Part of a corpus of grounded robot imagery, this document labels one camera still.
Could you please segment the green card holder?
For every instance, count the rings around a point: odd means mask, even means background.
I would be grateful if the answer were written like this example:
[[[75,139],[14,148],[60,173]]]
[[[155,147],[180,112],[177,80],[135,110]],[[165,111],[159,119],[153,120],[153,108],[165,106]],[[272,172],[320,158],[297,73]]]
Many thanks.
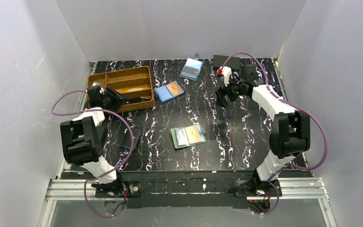
[[[192,147],[206,142],[206,130],[200,124],[170,129],[175,149]]]

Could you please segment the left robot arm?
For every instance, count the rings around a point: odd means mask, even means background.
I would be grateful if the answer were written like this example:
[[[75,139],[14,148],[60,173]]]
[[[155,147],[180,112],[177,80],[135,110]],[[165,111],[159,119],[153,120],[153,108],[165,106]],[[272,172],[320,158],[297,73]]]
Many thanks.
[[[63,156],[67,163],[88,170],[95,178],[95,188],[119,187],[123,181],[104,158],[105,129],[101,127],[106,115],[116,112],[127,96],[98,84],[87,88],[89,108],[78,117],[60,124]]]

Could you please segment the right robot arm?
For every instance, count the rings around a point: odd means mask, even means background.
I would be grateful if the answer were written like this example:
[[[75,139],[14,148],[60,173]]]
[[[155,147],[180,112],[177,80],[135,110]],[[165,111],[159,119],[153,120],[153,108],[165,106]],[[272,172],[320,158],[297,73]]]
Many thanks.
[[[258,183],[276,180],[283,167],[310,148],[310,117],[285,104],[270,85],[253,73],[253,67],[241,67],[238,77],[233,76],[231,68],[220,67],[217,74],[223,83],[216,91],[216,104],[225,108],[227,99],[234,102],[239,96],[248,96],[270,117],[270,150],[256,168],[254,181]]]

